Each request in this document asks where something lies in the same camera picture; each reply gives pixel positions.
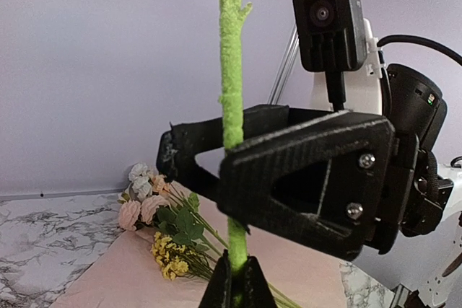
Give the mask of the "pink wrapping paper sheet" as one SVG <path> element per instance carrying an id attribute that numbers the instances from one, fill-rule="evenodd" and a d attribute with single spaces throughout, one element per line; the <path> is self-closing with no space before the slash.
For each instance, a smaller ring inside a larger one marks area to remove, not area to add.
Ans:
<path id="1" fill-rule="evenodd" d="M 144 201 L 119 197 L 120 237 L 56 300 L 57 307 L 197 307 L 223 249 L 225 217 L 178 185 Z M 261 230 L 249 250 L 278 307 L 345 307 L 339 262 Z"/>

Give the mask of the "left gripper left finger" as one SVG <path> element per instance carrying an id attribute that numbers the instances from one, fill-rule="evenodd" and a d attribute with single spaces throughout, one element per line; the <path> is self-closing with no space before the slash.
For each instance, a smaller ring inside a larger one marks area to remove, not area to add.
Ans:
<path id="1" fill-rule="evenodd" d="M 224 250 L 201 298 L 199 308 L 232 307 L 232 270 L 229 252 Z"/>

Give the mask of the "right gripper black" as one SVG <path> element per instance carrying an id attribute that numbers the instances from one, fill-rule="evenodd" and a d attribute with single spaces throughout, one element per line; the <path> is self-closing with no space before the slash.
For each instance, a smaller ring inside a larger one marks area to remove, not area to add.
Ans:
<path id="1" fill-rule="evenodd" d="M 365 244 L 386 254 L 398 233 L 434 231 L 453 189 L 438 175 L 432 152 L 448 106 L 436 83 L 408 66 L 392 63 L 387 76 L 388 119 L 271 110 L 222 161 L 219 210 L 243 225 L 349 261 Z"/>

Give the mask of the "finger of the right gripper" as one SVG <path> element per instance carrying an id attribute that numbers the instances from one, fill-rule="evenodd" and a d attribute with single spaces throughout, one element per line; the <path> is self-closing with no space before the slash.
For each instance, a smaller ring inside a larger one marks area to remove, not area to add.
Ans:
<path id="1" fill-rule="evenodd" d="M 289 108 L 256 105 L 244 110 L 244 139 L 282 129 L 288 124 Z M 223 147 L 223 119 L 171 125 L 162 134 L 156 168 L 168 182 L 176 181 L 209 200 L 217 199 L 219 178 L 199 166 L 196 155 Z"/>

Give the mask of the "blue white fake flower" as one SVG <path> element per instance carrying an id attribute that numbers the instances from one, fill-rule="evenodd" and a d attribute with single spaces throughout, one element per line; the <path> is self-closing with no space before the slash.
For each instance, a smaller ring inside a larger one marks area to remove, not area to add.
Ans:
<path id="1" fill-rule="evenodd" d="M 238 226 L 231 226 L 232 241 L 228 244 L 201 215 L 201 203 L 196 193 L 186 193 L 182 187 L 168 182 L 166 176 L 155 171 L 151 184 L 152 195 L 140 202 L 128 180 L 128 187 L 118 198 L 121 205 L 118 212 L 119 227 L 130 232 L 153 228 L 155 232 L 171 236 L 180 245 L 188 245 L 204 252 L 213 268 L 223 252 L 209 240 L 207 236 L 211 235 L 231 252 L 232 279 L 237 279 L 237 272 L 244 269 L 243 255 L 247 250 L 243 230 Z"/>

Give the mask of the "pink rose fake flower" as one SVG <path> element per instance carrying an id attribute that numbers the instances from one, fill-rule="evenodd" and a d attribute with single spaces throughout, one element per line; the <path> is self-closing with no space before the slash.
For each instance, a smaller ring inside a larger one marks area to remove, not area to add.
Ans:
<path id="1" fill-rule="evenodd" d="M 229 151 L 243 142 L 242 29 L 252 4 L 243 0 L 219 0 L 219 48 L 221 67 L 223 145 Z"/>

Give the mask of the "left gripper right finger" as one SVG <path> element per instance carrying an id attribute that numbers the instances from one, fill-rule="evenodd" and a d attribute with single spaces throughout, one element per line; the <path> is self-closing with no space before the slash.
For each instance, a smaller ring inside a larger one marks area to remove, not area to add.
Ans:
<path id="1" fill-rule="evenodd" d="M 277 308 L 267 280 L 256 257 L 248 257 L 243 269 L 243 298 L 241 307 Z"/>

